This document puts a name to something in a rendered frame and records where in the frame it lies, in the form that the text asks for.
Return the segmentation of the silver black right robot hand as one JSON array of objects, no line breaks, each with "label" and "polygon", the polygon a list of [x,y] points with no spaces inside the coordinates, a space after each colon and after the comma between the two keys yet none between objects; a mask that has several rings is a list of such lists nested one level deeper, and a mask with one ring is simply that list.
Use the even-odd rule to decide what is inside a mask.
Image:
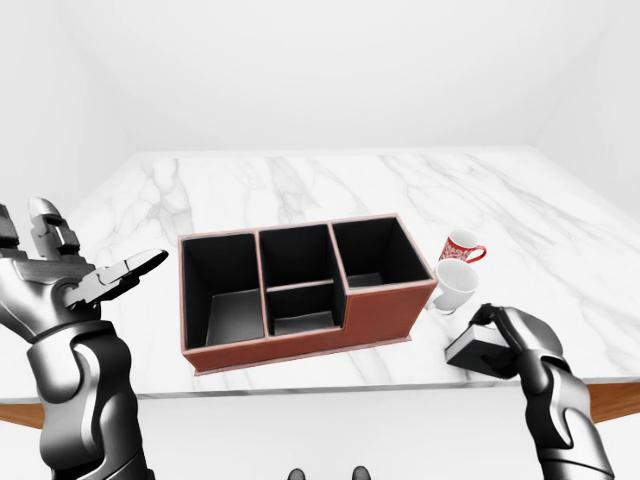
[{"label": "silver black right robot hand", "polygon": [[564,358],[562,344],[554,330],[539,318],[517,308],[485,303],[476,311],[469,324],[495,324],[509,347],[517,354],[542,351],[553,358]]}]

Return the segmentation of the red patterned mug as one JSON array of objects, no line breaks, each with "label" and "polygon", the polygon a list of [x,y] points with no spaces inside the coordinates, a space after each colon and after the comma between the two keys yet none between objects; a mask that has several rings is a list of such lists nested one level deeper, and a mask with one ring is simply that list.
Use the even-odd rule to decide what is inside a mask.
[{"label": "red patterned mug", "polygon": [[447,237],[439,261],[455,258],[473,263],[483,259],[486,254],[486,247],[478,243],[475,234],[465,229],[454,229]]}]

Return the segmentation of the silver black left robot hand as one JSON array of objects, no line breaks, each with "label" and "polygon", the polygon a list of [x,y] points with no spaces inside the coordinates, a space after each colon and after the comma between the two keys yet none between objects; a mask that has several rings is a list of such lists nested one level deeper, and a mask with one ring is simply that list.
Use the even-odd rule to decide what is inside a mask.
[{"label": "silver black left robot hand", "polygon": [[58,209],[44,198],[28,202],[40,257],[19,248],[7,208],[0,204],[0,324],[33,344],[67,325],[101,318],[100,303],[137,286],[168,253],[151,249],[96,267]]}]

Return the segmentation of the red-brown desk caddy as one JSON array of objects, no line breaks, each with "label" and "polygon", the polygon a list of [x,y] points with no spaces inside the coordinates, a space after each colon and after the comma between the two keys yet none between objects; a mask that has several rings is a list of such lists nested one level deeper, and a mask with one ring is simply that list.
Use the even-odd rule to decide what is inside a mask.
[{"label": "red-brown desk caddy", "polygon": [[185,236],[179,271],[199,374],[405,341],[437,284],[396,215]]}]

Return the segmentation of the plain white mug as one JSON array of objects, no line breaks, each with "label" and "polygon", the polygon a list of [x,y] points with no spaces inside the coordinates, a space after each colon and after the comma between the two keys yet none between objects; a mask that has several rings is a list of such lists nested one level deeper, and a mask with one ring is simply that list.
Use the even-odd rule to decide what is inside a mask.
[{"label": "plain white mug", "polygon": [[433,292],[425,309],[437,309],[445,314],[455,312],[466,303],[479,287],[479,276],[465,261],[445,258],[435,268],[439,295]]}]

